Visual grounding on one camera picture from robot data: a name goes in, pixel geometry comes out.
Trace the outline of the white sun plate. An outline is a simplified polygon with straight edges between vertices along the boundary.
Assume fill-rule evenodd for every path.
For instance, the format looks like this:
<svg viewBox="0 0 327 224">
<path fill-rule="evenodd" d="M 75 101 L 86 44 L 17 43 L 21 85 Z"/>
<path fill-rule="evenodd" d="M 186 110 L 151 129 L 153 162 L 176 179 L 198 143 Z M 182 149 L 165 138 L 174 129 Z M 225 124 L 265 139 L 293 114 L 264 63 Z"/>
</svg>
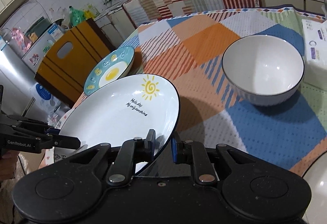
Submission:
<svg viewBox="0 0 327 224">
<path fill-rule="evenodd" d="M 166 147 L 180 116 L 180 96 L 172 82 L 152 74 L 127 76 L 99 88 L 78 105 L 60 134 L 76 137 L 84 149 L 100 143 L 122 146 L 156 132 L 154 157 Z"/>
</svg>

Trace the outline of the teal fried egg plate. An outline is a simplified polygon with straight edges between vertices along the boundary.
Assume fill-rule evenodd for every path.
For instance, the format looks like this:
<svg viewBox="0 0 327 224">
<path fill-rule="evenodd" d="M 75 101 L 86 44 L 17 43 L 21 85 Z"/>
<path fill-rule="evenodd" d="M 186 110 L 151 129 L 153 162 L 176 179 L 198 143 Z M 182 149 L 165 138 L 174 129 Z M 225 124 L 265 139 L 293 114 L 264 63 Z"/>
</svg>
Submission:
<svg viewBox="0 0 327 224">
<path fill-rule="evenodd" d="M 89 73 L 84 93 L 89 96 L 99 88 L 125 77 L 134 63 L 135 50 L 125 46 L 104 57 Z"/>
</svg>

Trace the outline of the white bowl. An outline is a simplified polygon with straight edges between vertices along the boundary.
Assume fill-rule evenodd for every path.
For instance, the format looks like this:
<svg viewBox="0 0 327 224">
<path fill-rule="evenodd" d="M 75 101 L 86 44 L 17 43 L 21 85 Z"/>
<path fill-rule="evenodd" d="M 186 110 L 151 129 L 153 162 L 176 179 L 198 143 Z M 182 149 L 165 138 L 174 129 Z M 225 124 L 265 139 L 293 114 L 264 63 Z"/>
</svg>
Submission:
<svg viewBox="0 0 327 224">
<path fill-rule="evenodd" d="M 311 189 L 311 202 L 303 216 L 306 223 L 327 223 L 326 153 L 305 172 L 303 179 Z"/>
<path fill-rule="evenodd" d="M 223 73 L 244 100 L 269 107 L 288 100 L 304 77 L 304 60 L 289 42 L 251 35 L 230 44 L 221 60 Z"/>
</svg>

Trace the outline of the silver refrigerator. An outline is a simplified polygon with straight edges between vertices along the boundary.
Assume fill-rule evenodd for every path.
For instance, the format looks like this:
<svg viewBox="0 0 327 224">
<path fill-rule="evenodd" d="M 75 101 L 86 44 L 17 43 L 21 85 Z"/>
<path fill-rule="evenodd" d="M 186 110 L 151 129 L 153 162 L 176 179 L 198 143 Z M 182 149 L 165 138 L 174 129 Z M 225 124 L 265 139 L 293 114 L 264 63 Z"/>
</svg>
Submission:
<svg viewBox="0 0 327 224">
<path fill-rule="evenodd" d="M 56 42 L 53 34 L 60 33 L 56 24 L 32 42 L 17 28 L 1 29 L 1 110 L 56 124 L 65 114 L 65 105 L 52 95 L 35 75 L 45 54 Z"/>
</svg>

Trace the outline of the yellow wooden chair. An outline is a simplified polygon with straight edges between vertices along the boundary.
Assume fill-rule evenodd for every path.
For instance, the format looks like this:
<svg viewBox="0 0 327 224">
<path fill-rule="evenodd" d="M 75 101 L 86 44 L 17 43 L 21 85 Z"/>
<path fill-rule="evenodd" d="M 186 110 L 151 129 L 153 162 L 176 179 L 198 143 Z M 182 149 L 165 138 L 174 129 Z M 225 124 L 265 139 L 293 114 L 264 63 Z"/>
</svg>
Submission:
<svg viewBox="0 0 327 224">
<path fill-rule="evenodd" d="M 115 49 L 93 19 L 85 20 L 55 42 L 34 78 L 72 108 L 83 93 L 91 70 Z"/>
</svg>

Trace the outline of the colourful checked tablecloth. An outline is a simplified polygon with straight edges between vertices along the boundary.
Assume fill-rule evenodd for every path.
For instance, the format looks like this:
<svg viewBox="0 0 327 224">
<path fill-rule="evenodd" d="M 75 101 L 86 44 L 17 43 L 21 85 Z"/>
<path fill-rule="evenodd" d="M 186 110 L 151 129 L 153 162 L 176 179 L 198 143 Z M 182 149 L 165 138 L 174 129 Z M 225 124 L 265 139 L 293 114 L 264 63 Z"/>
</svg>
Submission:
<svg viewBox="0 0 327 224">
<path fill-rule="evenodd" d="M 180 176 L 170 139 L 227 144 L 298 175 L 326 153 L 326 92 L 304 81 L 304 22 L 294 8 L 208 11 L 140 26 L 124 42 L 140 73 L 104 87 L 109 59 L 61 133 L 114 147 L 154 129 L 156 161 L 143 175 Z"/>
</svg>

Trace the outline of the white tissue pack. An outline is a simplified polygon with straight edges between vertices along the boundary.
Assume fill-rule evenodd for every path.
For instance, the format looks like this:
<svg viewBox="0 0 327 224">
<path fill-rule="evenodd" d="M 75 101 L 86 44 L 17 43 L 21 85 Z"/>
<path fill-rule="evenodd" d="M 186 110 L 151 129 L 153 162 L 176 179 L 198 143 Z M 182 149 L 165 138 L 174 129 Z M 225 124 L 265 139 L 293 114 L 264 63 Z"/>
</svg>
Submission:
<svg viewBox="0 0 327 224">
<path fill-rule="evenodd" d="M 304 82 L 327 90 L 326 21 L 302 20 L 304 35 Z"/>
</svg>

